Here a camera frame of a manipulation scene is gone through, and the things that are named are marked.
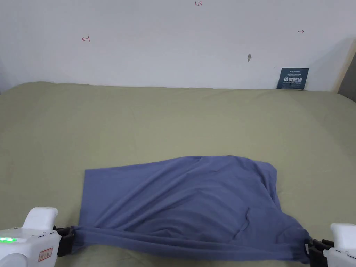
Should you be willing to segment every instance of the white plastic casing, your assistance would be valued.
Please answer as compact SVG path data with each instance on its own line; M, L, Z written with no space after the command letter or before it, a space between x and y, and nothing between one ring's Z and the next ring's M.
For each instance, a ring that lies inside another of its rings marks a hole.
M335 247L323 251L328 267L356 267L356 225L334 223L331 231Z
M56 208L33 208L22 228L0 231L0 237L16 239L0 242L0 267L54 267L61 236L53 231Z

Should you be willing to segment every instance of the red label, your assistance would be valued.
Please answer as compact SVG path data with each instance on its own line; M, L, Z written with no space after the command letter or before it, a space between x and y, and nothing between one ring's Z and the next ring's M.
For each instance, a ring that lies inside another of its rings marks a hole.
M53 248L49 248L46 250L41 251L40 255L38 256L38 261L44 261L52 256Z

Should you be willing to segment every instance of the white wall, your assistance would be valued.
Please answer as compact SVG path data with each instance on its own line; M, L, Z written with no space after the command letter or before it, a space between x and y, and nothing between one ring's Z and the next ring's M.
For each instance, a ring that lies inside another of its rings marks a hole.
M356 0L194 2L3 0L0 88L275 88L287 67L310 68L306 89L331 91L356 37Z

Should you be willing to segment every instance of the red handwritten mark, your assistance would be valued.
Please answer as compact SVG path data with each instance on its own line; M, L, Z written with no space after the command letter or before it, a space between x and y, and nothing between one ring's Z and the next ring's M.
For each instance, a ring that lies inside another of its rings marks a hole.
M86 39L88 39L88 40L89 40L89 42L90 42L89 35L88 35L88 38L84 38L84 37L82 37L82 41L84 41L84 42L85 42L85 40L86 40Z

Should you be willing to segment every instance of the mattress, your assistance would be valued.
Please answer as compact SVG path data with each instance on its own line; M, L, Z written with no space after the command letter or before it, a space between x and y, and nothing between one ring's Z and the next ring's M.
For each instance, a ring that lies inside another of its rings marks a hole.
M76 225L84 170L235 155L278 171L283 212L313 238L356 223L356 103L328 92L27 83L0 96L0 229L35 206ZM299 266L160 258L92 246L56 266Z

